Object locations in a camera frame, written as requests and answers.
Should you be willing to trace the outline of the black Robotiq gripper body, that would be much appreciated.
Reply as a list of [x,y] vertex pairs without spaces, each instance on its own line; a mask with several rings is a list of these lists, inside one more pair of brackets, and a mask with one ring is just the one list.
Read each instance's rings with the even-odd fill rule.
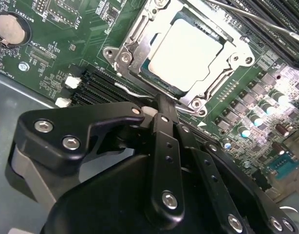
[[[161,234],[145,215],[147,156],[127,158],[66,192],[52,207],[44,234]],[[218,234],[200,179],[182,170],[185,216],[172,234]]]

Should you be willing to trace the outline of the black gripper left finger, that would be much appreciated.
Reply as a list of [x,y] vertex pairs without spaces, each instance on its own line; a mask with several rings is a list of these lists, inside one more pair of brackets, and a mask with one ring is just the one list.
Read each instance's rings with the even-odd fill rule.
[[147,156],[144,211],[156,227],[185,215],[175,104],[157,95],[148,107],[113,102],[34,110],[17,121],[6,176],[48,215],[69,190],[127,158]]

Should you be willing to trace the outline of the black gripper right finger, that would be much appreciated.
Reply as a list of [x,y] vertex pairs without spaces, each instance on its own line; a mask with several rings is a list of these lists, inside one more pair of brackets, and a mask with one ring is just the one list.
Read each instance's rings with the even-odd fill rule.
[[216,144],[199,144],[177,124],[180,146],[193,174],[205,188],[211,225],[221,234],[298,234],[296,223],[268,197]]

